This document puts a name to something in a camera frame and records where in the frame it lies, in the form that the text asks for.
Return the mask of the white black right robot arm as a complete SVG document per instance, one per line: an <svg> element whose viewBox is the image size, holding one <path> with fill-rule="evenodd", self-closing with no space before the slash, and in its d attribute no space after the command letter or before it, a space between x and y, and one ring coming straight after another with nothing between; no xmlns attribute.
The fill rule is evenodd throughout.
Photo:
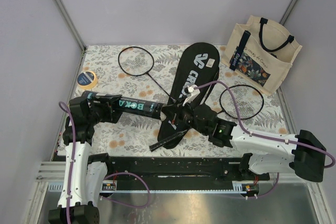
<svg viewBox="0 0 336 224"><path fill-rule="evenodd" d="M188 105L166 105L161 117L173 124L185 123L218 147L248 150L247 161L239 166L243 179L257 174L294 173L307 181L323 181L326 148L309 131L277 135L242 129L236 123L220 119L208 105L192 109Z"/></svg>

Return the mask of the black Boka shuttlecock tube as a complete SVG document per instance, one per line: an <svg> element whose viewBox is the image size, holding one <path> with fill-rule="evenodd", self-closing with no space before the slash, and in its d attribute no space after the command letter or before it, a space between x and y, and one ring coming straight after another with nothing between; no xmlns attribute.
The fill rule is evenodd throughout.
<svg viewBox="0 0 336 224"><path fill-rule="evenodd" d="M106 95L107 93L84 91L82 97L88 99L90 102L101 103L97 101L97 95ZM141 100L136 98L123 97L115 103L109 103L112 108L112 114L116 113L130 113L160 120L160 113L163 103Z"/></svg>

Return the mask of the white shuttlecock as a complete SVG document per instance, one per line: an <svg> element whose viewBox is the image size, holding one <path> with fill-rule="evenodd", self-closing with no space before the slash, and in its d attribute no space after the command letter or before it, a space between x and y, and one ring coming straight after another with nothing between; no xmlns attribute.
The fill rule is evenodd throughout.
<svg viewBox="0 0 336 224"><path fill-rule="evenodd" d="M166 115L164 113L160 113L160 120L164 121L166 119Z"/></svg>

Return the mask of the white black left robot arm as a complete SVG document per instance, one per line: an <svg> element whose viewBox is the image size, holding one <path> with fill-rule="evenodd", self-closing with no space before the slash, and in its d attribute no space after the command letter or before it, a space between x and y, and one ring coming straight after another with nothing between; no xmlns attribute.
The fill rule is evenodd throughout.
<svg viewBox="0 0 336 224"><path fill-rule="evenodd" d="M62 137L66 166L62 193L57 208L48 213L49 223L99 223L99 191L114 167L107 154L90 156L94 126L118 121L121 114L114 108L120 99L121 95L86 91L68 104L59 102L68 114Z"/></svg>

